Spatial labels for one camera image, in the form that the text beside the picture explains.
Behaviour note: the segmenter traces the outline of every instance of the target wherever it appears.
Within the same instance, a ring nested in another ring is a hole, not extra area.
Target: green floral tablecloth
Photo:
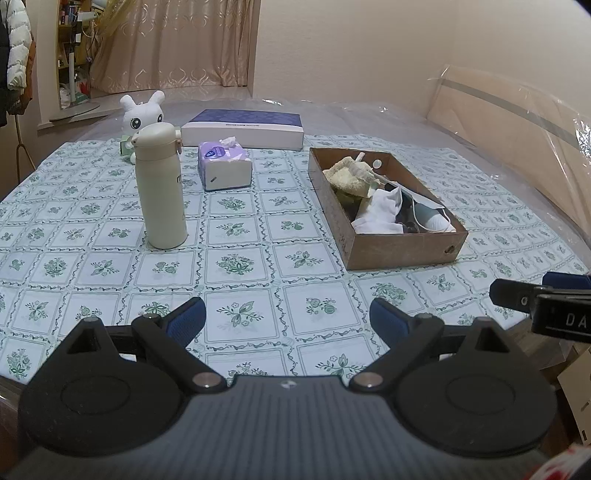
[[[230,378],[341,375],[384,353],[368,307],[384,297],[447,323],[522,315],[495,307],[497,277],[583,273],[568,246],[517,198],[449,149],[364,135],[306,137],[302,152],[253,150],[248,189],[204,193],[197,150],[182,155],[189,238],[145,240],[134,168],[119,144],[64,144],[0,203],[0,374],[27,382],[81,318],[125,325],[202,296],[207,322],[187,348]],[[391,151],[470,230],[453,265],[347,272],[307,176],[309,146]]]

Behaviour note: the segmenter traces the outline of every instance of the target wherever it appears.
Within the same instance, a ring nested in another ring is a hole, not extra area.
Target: puffer jacket
[[[8,86],[6,84],[6,72],[8,70],[8,56],[10,55],[10,42],[8,32],[4,26],[4,17],[0,12],[0,127],[6,125],[6,110],[8,108]]]
[[[22,0],[0,0],[0,14],[10,43],[7,70],[8,89],[22,90],[27,86],[31,23]]]

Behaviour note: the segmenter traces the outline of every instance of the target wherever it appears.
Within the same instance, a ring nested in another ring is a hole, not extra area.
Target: thermos lid
[[[134,134],[131,143],[136,160],[151,161],[180,153],[181,134],[174,125],[165,122],[148,125]]]

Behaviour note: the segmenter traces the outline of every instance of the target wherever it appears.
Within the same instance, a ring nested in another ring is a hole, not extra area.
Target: plush toy ear
[[[164,92],[162,90],[157,90],[148,100],[148,103],[157,103],[158,105],[162,105],[164,102]]]
[[[123,107],[123,110],[125,110],[126,112],[129,112],[137,106],[134,102],[134,99],[131,98],[129,95],[121,97],[121,100],[119,100],[119,104]]]

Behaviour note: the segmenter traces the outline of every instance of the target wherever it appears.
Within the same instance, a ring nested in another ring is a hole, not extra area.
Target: white thermos bottle
[[[148,242],[161,249],[178,247],[187,239],[181,182],[181,134],[174,125],[156,123],[131,139],[135,176]]]

